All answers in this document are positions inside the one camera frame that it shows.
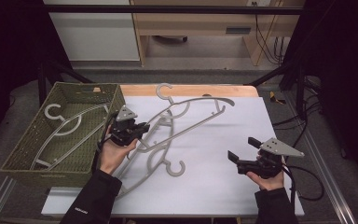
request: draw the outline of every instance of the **gray floor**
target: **gray floor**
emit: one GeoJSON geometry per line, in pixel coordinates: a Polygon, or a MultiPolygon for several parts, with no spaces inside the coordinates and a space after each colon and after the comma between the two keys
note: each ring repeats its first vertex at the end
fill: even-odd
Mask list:
{"type": "MultiPolygon", "coordinates": [[[[206,37],[193,36],[183,43],[180,40],[153,38],[147,54],[145,67],[138,63],[78,63],[78,72],[97,82],[116,83],[224,83],[243,84],[265,75],[276,65],[267,60],[258,66],[252,66],[249,55],[240,37],[206,37]]],[[[294,114],[288,104],[282,105],[269,100],[269,90],[276,90],[279,77],[273,78],[259,87],[259,95],[265,99],[271,122],[291,118],[294,114]]],[[[292,96],[292,92],[275,91],[279,98],[292,96]]],[[[35,81],[17,88],[12,92],[15,102],[7,111],[0,126],[0,167],[12,148],[20,140],[22,133],[31,122],[38,109],[37,83],[35,81]]],[[[316,102],[311,98],[309,105],[316,102]]],[[[338,142],[332,133],[323,114],[316,111],[309,116],[307,130],[323,155],[328,169],[331,171],[337,186],[342,192],[345,202],[351,209],[358,223],[358,167],[351,160],[340,156],[338,142]]],[[[292,145],[300,128],[296,121],[285,125],[286,130],[276,130],[276,135],[283,142],[292,145]]],[[[297,149],[310,154],[310,148],[303,137],[297,149]]],[[[317,174],[314,161],[310,156],[305,159],[290,159],[289,164],[298,165],[312,170],[317,174]]],[[[297,188],[306,197],[316,197],[320,187],[311,177],[296,172],[297,188]]],[[[5,176],[0,174],[0,185],[5,176]]],[[[0,218],[35,218],[51,220],[40,215],[46,189],[29,188],[16,184],[0,218]]],[[[301,200],[306,215],[300,217],[301,223],[341,223],[337,211],[331,203],[331,195],[324,195],[318,202],[301,200]]],[[[246,218],[243,223],[252,223],[253,217],[246,218]]]]}

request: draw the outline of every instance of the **black jacket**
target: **black jacket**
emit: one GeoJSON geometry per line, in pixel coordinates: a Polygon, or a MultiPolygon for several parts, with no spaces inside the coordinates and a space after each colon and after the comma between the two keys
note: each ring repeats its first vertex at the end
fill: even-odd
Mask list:
{"type": "MultiPolygon", "coordinates": [[[[107,224],[121,181],[97,170],[80,191],[61,224],[107,224]]],[[[257,224],[297,224],[285,189],[260,190],[255,194],[257,224]]]]}

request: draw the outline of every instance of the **white tabletop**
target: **white tabletop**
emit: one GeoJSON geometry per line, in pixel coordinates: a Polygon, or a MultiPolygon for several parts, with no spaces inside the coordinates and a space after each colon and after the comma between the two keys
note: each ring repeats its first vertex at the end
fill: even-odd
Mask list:
{"type": "MultiPolygon", "coordinates": [[[[137,123],[150,120],[169,105],[157,96],[125,99],[127,107],[138,114],[137,123]]],[[[173,97],[175,102],[185,99],[190,97],[173,97]]],[[[236,165],[227,158],[227,151],[234,152],[241,160],[254,161],[257,149],[247,144],[248,137],[264,142],[275,137],[275,133],[262,98],[229,99],[235,106],[220,102],[220,106],[226,106],[225,113],[172,141],[166,159],[172,163],[175,172],[181,168],[179,161],[183,161],[185,172],[173,177],[161,164],[141,186],[115,201],[113,217],[241,217],[257,214],[254,194],[258,186],[246,175],[238,175],[236,165]]],[[[213,101],[191,103],[189,111],[175,120],[175,132],[209,117],[213,111],[216,111],[213,101]]],[[[154,139],[161,141],[167,137],[164,128],[160,128],[154,139]]],[[[126,175],[120,178],[126,187],[146,174],[148,154],[138,155],[126,175]]],[[[287,190],[290,185],[290,178],[286,176],[287,190]]],[[[79,191],[52,188],[42,214],[62,217],[79,191]]],[[[297,197],[296,214],[304,215],[297,197]]]]}

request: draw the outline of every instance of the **woven basket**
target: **woven basket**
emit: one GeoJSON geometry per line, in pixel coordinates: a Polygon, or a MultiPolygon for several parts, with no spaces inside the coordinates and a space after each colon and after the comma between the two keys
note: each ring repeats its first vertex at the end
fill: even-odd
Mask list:
{"type": "Polygon", "coordinates": [[[98,125],[105,124],[107,115],[119,110],[124,104],[124,96],[118,84],[57,82],[0,171],[28,186],[83,187],[95,167],[97,142],[104,126],[51,170],[47,170],[48,166],[43,163],[53,164],[98,125]],[[66,133],[74,130],[72,133],[53,136],[46,144],[48,138],[62,125],[60,119],[49,119],[45,115],[47,106],[60,105],[50,107],[48,114],[53,118],[62,116],[68,120],[82,111],[105,103],[108,103],[108,112],[102,106],[82,115],[80,124],[78,119],[72,119],[58,131],[66,133]]]}

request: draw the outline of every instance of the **white cabinet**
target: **white cabinet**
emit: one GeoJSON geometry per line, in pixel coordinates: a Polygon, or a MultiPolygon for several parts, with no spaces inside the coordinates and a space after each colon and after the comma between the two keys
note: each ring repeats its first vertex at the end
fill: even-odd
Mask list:
{"type": "MultiPolygon", "coordinates": [[[[128,5],[128,0],[44,0],[45,4],[128,5]]],[[[50,13],[70,61],[139,61],[132,15],[50,13]]]]}

